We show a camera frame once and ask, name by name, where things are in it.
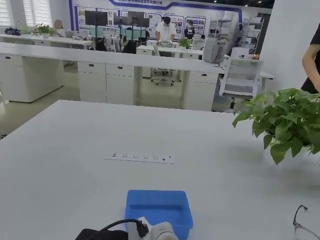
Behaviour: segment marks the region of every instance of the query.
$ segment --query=gray floor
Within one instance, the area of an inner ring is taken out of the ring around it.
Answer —
[[[0,103],[0,135],[11,133],[57,100],[80,101],[77,67],[66,66],[65,73],[63,87],[33,103]],[[156,86],[149,79],[143,79],[141,98],[137,103],[141,106],[179,109],[181,108],[181,93],[182,84],[180,82],[176,82],[174,86],[170,84]],[[215,109],[225,109],[230,105],[225,99],[218,99],[217,103]]]

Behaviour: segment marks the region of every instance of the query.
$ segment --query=white printer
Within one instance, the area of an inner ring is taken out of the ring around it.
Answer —
[[[223,40],[208,37],[204,42],[202,59],[212,64],[222,63],[226,54],[226,44]]]

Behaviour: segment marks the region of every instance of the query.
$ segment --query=white pillar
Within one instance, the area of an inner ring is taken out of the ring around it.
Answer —
[[[320,0],[275,0],[261,50],[262,70],[275,75],[267,89],[300,88],[307,75],[302,66],[320,23]]]

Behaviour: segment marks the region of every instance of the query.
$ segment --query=black monitor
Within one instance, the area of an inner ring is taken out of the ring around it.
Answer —
[[[128,11],[129,25],[142,27],[145,19],[145,13],[141,11]]]
[[[108,12],[106,11],[85,11],[85,24],[91,26],[108,26]]]
[[[150,25],[150,18],[144,18],[142,23],[143,23],[143,24],[142,24],[141,27],[143,27],[143,28],[148,28],[149,25]]]
[[[126,25],[129,26],[131,21],[129,21],[126,16],[113,16],[113,25]]]

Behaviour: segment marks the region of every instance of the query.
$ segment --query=glasses frame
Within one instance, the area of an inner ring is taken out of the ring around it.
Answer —
[[[297,220],[296,220],[296,218],[297,218],[297,213],[298,213],[298,211],[299,211],[301,208],[303,208],[304,211],[307,211],[307,210],[308,210],[308,208],[307,208],[306,206],[300,205],[300,206],[298,207],[298,209],[295,211],[295,215],[294,215],[294,219],[293,219],[295,239],[298,240],[297,234],[296,234],[296,233],[297,233],[297,229],[303,229],[303,230],[311,233],[311,234],[312,234],[313,236],[315,236],[318,240],[320,240],[320,236],[319,236],[318,234],[316,234],[315,232],[311,231],[310,229],[306,228],[305,226],[302,226],[300,223],[297,222]]]

